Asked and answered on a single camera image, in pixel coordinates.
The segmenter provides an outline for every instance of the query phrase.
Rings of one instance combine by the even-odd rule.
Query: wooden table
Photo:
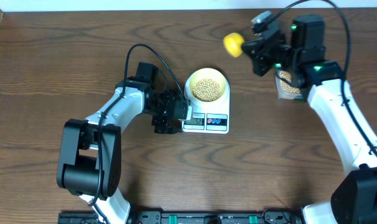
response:
[[[154,134],[136,117],[122,135],[119,188],[135,208],[261,210],[328,200],[343,180],[338,153],[308,104],[277,99],[275,77],[230,57],[222,38],[253,38],[249,21],[264,10],[7,13],[0,30],[0,223],[55,223],[62,210],[88,210],[56,184],[64,123],[84,119],[111,97],[133,44],[169,63],[180,84],[199,68],[223,71],[231,87],[227,135]],[[353,37],[348,79],[377,133],[377,9],[346,9]],[[331,9],[281,17],[324,16],[327,58],[343,66],[345,34]],[[135,49],[137,63],[160,61]],[[174,87],[172,79],[170,88]]]

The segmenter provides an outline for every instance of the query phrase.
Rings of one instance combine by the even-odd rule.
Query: white wall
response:
[[[294,0],[0,0],[4,12],[283,8]],[[377,7],[377,0],[334,0],[339,7]],[[298,7],[329,7],[309,1]]]

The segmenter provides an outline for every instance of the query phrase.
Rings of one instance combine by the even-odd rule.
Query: kitchen scale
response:
[[[217,100],[204,102],[193,96],[193,87],[204,78],[211,78],[221,86],[221,95]],[[193,116],[190,121],[182,121],[183,131],[226,134],[230,123],[230,86],[226,78],[218,70],[203,68],[188,78],[184,89],[184,96],[191,102]]]

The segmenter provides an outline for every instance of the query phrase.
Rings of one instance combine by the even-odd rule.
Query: green connector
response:
[[[249,217],[249,224],[258,224],[258,217],[250,216]]]
[[[169,215],[169,224],[177,224],[177,215]]]

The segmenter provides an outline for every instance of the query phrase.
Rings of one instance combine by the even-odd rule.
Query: container of beans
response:
[[[277,73],[281,78],[285,78],[287,81],[291,82],[291,74],[289,72],[277,70]],[[284,81],[280,80],[277,76],[276,85],[278,98],[287,100],[303,100],[303,97],[298,88],[289,86]]]
[[[227,97],[229,91],[226,78],[213,68],[194,72],[185,85],[186,97],[201,107],[216,106]]]

